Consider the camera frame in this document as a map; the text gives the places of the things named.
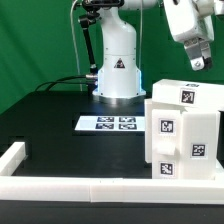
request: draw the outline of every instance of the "green screen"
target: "green screen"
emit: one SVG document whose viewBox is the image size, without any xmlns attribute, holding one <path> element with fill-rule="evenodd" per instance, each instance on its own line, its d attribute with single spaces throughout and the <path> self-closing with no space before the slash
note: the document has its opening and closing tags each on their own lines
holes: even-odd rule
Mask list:
<svg viewBox="0 0 224 224">
<path fill-rule="evenodd" d="M 43 82 L 77 75 L 71 5 L 71 0 L 0 0 L 0 113 Z M 74 21 L 81 74 L 86 74 L 88 57 L 77 22 L 83 14 L 83 10 L 77 9 Z M 139 41 L 140 12 L 122 11 L 120 16 L 136 28 Z M 156 6 L 145 10 L 143 16 L 141 70 L 146 91 L 151 91 L 152 84 L 164 78 L 223 83 L 224 23 L 213 18 L 213 68 L 194 72 L 183 45 L 172 40 L 164 9 Z M 100 68 L 103 54 L 100 25 L 91 26 L 90 34 Z M 58 85 L 52 90 L 80 90 L 80 86 Z"/>
</svg>

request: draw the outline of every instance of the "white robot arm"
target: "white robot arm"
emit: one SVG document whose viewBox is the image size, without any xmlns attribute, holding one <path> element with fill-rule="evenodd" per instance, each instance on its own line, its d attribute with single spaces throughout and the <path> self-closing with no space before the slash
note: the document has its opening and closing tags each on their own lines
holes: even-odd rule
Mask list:
<svg viewBox="0 0 224 224">
<path fill-rule="evenodd" d="M 209 43 L 214 40 L 211 15 L 223 18 L 223 0 L 164 0 L 173 39 L 183 43 L 193 70 L 212 66 Z"/>
<path fill-rule="evenodd" d="M 136 66 L 136 31 L 120 19 L 118 9 L 151 8 L 157 0 L 84 0 L 88 23 L 100 21 L 103 33 L 103 66 L 98 71 L 98 86 L 93 96 L 101 102 L 129 104 L 144 99 L 141 71 Z M 85 18 L 81 25 L 87 24 Z"/>
</svg>

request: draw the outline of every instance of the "white border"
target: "white border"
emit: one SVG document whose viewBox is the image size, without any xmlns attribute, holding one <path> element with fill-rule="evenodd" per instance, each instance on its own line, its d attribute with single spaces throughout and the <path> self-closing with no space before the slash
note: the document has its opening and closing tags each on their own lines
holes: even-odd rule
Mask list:
<svg viewBox="0 0 224 224">
<path fill-rule="evenodd" d="M 24 146 L 15 143 L 14 152 Z M 216 167 L 215 180 L 1 176 L 0 200 L 224 204 L 224 170 Z"/>
</svg>

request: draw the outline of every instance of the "black tabletop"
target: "black tabletop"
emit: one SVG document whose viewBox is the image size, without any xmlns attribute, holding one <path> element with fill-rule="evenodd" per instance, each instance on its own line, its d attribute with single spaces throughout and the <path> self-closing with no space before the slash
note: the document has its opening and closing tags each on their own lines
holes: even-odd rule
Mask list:
<svg viewBox="0 0 224 224">
<path fill-rule="evenodd" d="M 144 132 L 78 132 L 80 115 L 143 116 L 80 92 L 34 92 L 0 116 L 0 153 L 25 141 L 17 176 L 151 178 Z M 0 201 L 0 223 L 223 223 L 224 206 Z"/>
</svg>

